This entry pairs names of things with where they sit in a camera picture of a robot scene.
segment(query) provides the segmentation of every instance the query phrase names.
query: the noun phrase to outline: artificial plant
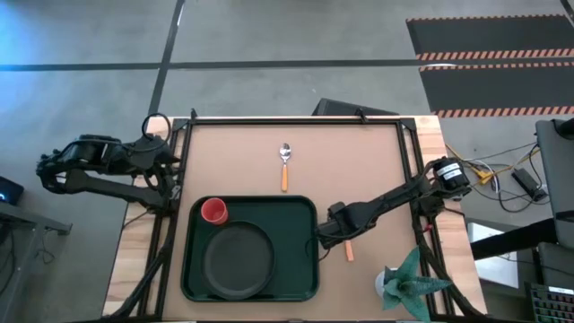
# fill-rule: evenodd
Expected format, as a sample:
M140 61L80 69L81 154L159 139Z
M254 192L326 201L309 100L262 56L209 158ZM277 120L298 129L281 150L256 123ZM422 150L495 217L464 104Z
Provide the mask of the artificial plant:
M385 266L383 310L393 309L402 302L414 317L429 323L431 322L429 309L421 296L449 287L452 282L417 276L420 256L419 247L416 247L397 270Z

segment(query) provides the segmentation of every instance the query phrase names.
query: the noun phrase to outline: red cup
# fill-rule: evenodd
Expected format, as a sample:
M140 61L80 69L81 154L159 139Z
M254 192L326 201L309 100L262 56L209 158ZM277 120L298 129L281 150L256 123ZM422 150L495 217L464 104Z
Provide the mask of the red cup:
M201 216L204 220L214 225L226 223L228 214L225 202L217 197L208 199L201 205Z

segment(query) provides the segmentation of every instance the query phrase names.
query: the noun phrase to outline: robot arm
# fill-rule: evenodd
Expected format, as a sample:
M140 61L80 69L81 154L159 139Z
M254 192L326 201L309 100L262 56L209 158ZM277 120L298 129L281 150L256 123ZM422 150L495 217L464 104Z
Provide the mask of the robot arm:
M434 174L433 181L427 178L431 169ZM468 178L460 162L454 158L443 157L429 162L421 175L370 202L354 202L349 205L338 202L331 205L327 222L317 227L316 234L323 248L330 249L374 228L382 214L398 206L432 198L435 202L439 201L439 206L444 207L443 198L468 194L471 191L468 185Z
M170 165L179 162L159 136L143 134L133 143L104 135L81 135L62 151L40 157L36 174L42 186L57 194L92 192L138 202L152 210L169 208L175 187ZM102 175L143 176L147 188L94 178L86 171ZM157 186L150 178L157 179Z

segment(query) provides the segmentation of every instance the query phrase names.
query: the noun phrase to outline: green tray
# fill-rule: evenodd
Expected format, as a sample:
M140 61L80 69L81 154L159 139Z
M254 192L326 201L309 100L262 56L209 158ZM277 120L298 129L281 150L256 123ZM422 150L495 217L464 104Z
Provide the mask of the green tray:
M191 301L226 301L203 282L201 257L207 238L218 229L200 214L206 196L189 212L181 290ZM263 229L274 245L275 270L269 284L244 301L306 301L319 287L315 205L304 196L218 196L230 221L247 221Z

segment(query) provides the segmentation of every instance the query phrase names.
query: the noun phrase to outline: cable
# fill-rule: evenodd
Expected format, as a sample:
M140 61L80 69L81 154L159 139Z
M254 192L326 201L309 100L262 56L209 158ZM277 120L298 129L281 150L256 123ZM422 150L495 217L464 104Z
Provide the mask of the cable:
M124 230L130 223L132 223L133 221L136 221L138 219L140 219L142 216L148 214L150 211L146 210L145 212L143 212L142 214L137 215L135 218L133 218L132 220L124 223L124 225L122 226L122 230Z
M526 148L526 147L528 147L529 145L532 145L532 144L536 144L536 142L533 142L533 143L530 143L530 144L523 144L523 145L521 145L521 146L519 146L519 147L516 147L516 148L507 149L507 150L505 150L504 152L494 153L494 154L488 155L488 156L473 158L473 159L471 159L471 161L475 161L475 160L477 160L477 159L485 160L485 159L489 159L489 158L491 158L491 157L500 156L500 155L505 154L505 153L514 152L514 151L516 151L516 150L518 150L518 149Z
M149 139L149 140L152 140L152 139L153 139L152 136L150 136L150 135L148 135L148 134L145 133L145 129L147 128L147 123L148 123L148 121L150 120L150 118L151 118L151 117L158 117L158 116L159 116L159 117L162 117L162 118L165 120L165 122L168 124L168 136L166 136L165 140L163 140L163 141L161 142L161 144L158 144L157 146L152 147L152 148L141 149L141 150L139 150L139 149L134 149L134 148L132 148L132 147L127 147L127 146L125 146L125 145L124 145L124 147L127 148L128 150L131 150L131 151L134 152L134 153L148 153L148 152L156 151L156 150L162 148L164 145L168 144L168 142L170 141L170 138L171 138L171 122L170 122L170 120L168 119L168 117L166 117L166 115L164 115L163 113L155 112L155 113L152 113L151 115L145 117L145 119L143 120L143 123L142 123L142 135L143 135L144 137L146 137L147 139Z
M331 252L331 249L330 249L330 248L326 250L326 254L323 255L323 257L321 257L318 262L321 262L321 260L323 260L323 259L325 259L327 256L329 256L329 252Z
M495 256L495 257L497 257L497 258L502 258L502 259L504 259L504 260L508 260L508 261L511 261L511 262L523 263L523 264L528 264L528 265L536 266L535 263L530 262L530 261L514 260L514 259L506 258L506 257L503 257L503 256ZM550 270L553 270L553 271L556 271L556 272L559 272L559 273L562 273L562 274L565 274L565 275L574 276L574 273L569 273L569 272L567 272L567 271L563 271L563 270L560 270L560 269L558 269L558 268L554 268L554 267L550 267L550 266L544 266L544 265L542 265L542 264L540 264L540 267L546 268L546 269L550 269Z
M481 164L474 163L473 161L469 161L469 160L464 160L464 163L471 164L471 165L473 165L473 166L475 166L475 167L481 167L481 166L482 166ZM508 164L505 164L505 163L500 163L500 162L489 162L488 165L491 166L491 167L495 167L495 166L498 166L498 167L508 167L508 166L511 166L511 165L508 165Z
M44 241L44 239L46 238L46 235L48 234L48 232L53 231L52 229L47 228L44 231L44 235L42 236L42 249L39 249L38 252L36 253L36 258L39 256L39 254L42 254L42 262L44 263L44 265L49 265L51 264L54 260L56 260L56 256L54 256L53 253L51 253L50 251L48 251L48 249L46 248L46 242Z
M528 201L528 204L527 204L527 205L524 205L523 207L521 207L521 208L519 208L519 209L517 209L517 210L510 210L510 209L508 209L506 206L504 206L504 203L502 203L502 195L501 195L501 192L499 192L499 204L500 204L500 207L502 208L502 210L504 210L504 211L506 211L506 212L508 212L508 213L520 213L520 212L526 210L533 202L534 202L533 200L530 200L530 201Z
M309 243L311 242L311 240L313 240L313 237L307 239L307 242L305 242L305 255L307 256L307 258L310 258L309 252L307 251L307 246L309 245ZM321 258L319 258L317 262L320 262L321 260L325 259L325 258L328 256L328 254L329 254L330 251L331 251L330 248L327 249L327 250L326 250L326 254L323 255L323 256L321 256Z
M488 199L490 199L490 200L492 200L492 201L498 201L498 200L499 200L497 197L492 197L492 196L487 196L487 195L485 195L483 192L481 192L480 190L478 190L478 189L476 189L476 188L474 188L474 187L473 187L473 190L474 190L476 193L480 194L481 196L483 196L483 197L485 197L485 198L488 198ZM524 194L524 195L521 195L521 196L514 196L514 197L511 197L511 198L506 198L506 199L503 199L502 202L512 201L512 200L515 200L515 199L517 199L517 198L521 198L521 197L524 197L524 196L528 196L528 194Z
M9 256L11 256L11 259L12 259L12 269L10 271L10 275L8 275L8 279L4 283L4 286L2 286L2 289L0 289L0 295L2 295L5 292L5 290L8 288L8 285L9 285L10 281L12 280L14 272L16 271L16 255L14 252L14 232L13 232L13 229L10 229L10 240L12 241L12 246L10 247ZM6 256L6 261L2 265L2 269L0 269L0 273L4 272L4 269L7 265L7 261L8 261L8 256Z
M466 216L464 213L462 213L462 212L460 212L460 211L458 211L458 210L454 210L454 209L448 208L448 207L445 207L444 210L445 210L445 211L452 212L452 213L460 214L460 215L462 215L462 216Z
M488 170L491 171L491 174L492 174L492 175L495 174L494 170L493 170L493 169L491 168L491 166L489 166L486 162L481 161L481 160L474 160L474 162L479 162L479 163L481 163L481 164L484 165ZM495 193L499 193L499 191L500 191L499 180L498 180L498 178L497 178L496 176L493 176L493 177L494 177L494 192L495 192Z
M532 200L531 198L526 198L525 195L521 195L521 196L520 196L520 195L518 195L518 194L516 194L516 193L508 192L506 189L501 189L500 191L501 191L501 192L504 192L504 193L506 193L506 194L510 194L510 195L512 195L512 196L516 196L516 197L522 198L523 200L525 200L525 201L527 201L527 202L530 202L530 201ZM533 201L533 202L532 202L533 205L547 205L547 204L550 203L550 200L548 200L548 201L546 201L546 202L544 202L544 203L537 203L537 202L534 202L534 200L532 200L532 201Z
M533 155L532 152L534 151L534 149L537 146L538 146L538 144L536 144L534 147L532 147L532 150L528 154L528 160L530 161L530 167L532 167L532 170L535 172L535 175L538 178L538 188L541 188L542 187L542 179L540 178L540 175L538 174L538 171L536 170L535 165L532 163L532 155Z
M153 190L158 190L158 187L156 187L155 185L152 184L152 180L150 179L150 177L145 173L145 170L142 169L138 169L142 172L143 174L143 180L145 180L145 185L147 185L148 188L151 188Z
M500 173L502 173L502 172L504 172L504 171L514 169L514 168L517 167L520 163L525 162L528 158L532 158L532 156L534 156L534 155L537 154L538 152L540 152L540 149L537 150L537 151L535 151L535 152L532 152L532 151L531 151L531 153L529 153L529 154L525 155L524 157L522 157L522 158L521 158L520 160L518 160L514 165L509 165L509 166L503 168L502 170L496 170L493 175L498 175L498 174L500 174Z

